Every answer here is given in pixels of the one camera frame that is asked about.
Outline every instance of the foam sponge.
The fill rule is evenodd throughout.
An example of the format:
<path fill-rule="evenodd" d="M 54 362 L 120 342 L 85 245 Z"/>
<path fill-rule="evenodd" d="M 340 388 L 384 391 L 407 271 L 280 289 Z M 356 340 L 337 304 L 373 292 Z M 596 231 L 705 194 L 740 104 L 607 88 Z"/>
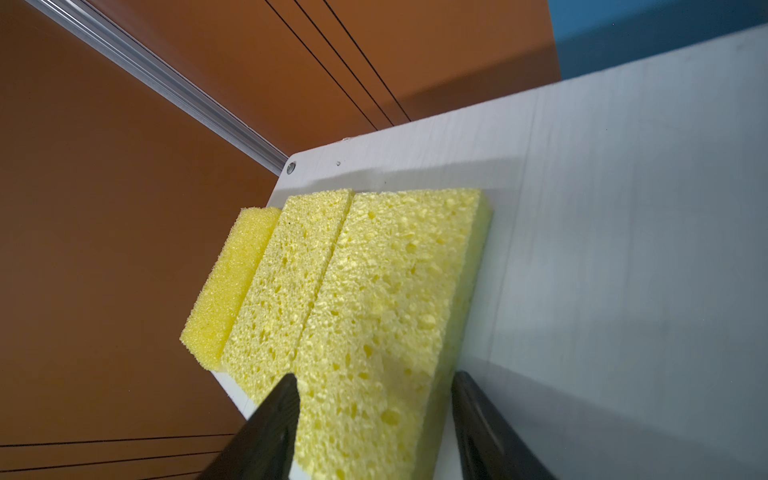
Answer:
<path fill-rule="evenodd" d="M 286 201 L 222 357 L 256 404 L 291 371 L 352 198 L 338 190 Z"/>
<path fill-rule="evenodd" d="M 279 217 L 277 208 L 242 209 L 197 296 L 180 340 L 205 369 L 221 367 L 224 343 Z"/>
<path fill-rule="evenodd" d="M 491 215 L 480 190 L 354 197 L 293 366 L 313 478 L 432 477 Z"/>

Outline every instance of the blue wall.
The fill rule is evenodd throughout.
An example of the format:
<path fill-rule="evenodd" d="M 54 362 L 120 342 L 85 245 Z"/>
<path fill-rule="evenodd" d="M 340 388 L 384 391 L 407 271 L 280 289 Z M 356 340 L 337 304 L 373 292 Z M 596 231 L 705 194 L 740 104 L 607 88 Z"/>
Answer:
<path fill-rule="evenodd" d="M 563 79 L 768 22 L 768 0 L 549 0 Z"/>

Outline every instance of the white board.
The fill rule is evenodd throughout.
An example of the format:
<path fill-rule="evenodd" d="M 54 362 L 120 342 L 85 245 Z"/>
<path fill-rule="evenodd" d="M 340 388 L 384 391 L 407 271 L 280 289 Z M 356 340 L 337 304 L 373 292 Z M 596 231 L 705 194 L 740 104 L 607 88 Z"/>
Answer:
<path fill-rule="evenodd" d="M 291 162 L 272 206 L 486 189 L 459 368 L 558 478 L 768 475 L 768 27 Z M 435 478 L 458 479 L 446 422 Z"/>

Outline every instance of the orange wall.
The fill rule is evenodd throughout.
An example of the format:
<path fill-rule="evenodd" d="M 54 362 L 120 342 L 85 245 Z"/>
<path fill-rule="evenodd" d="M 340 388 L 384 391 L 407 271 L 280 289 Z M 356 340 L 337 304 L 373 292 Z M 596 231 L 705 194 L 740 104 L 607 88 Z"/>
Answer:
<path fill-rule="evenodd" d="M 92 0 L 286 154 L 560 80 L 547 0 Z"/>
<path fill-rule="evenodd" d="M 178 336 L 276 177 L 22 0 L 0 65 L 0 445 L 236 432 Z M 0 470 L 174 456 L 0 476 L 194 472 L 228 439 L 6 446 Z"/>

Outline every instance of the sponge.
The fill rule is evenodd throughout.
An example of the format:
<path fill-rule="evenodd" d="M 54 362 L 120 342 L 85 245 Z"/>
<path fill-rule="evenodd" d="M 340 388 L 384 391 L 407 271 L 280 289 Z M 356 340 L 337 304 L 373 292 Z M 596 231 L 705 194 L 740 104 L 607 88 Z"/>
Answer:
<path fill-rule="evenodd" d="M 355 196 L 293 366 L 313 478 L 432 477 L 491 215 L 480 190 Z"/>
<path fill-rule="evenodd" d="M 224 347 L 224 367 L 259 404 L 291 370 L 353 192 L 290 197 Z"/>
<path fill-rule="evenodd" d="M 241 210 L 197 296 L 180 340 L 205 369 L 221 367 L 224 343 L 279 217 L 277 208 Z"/>

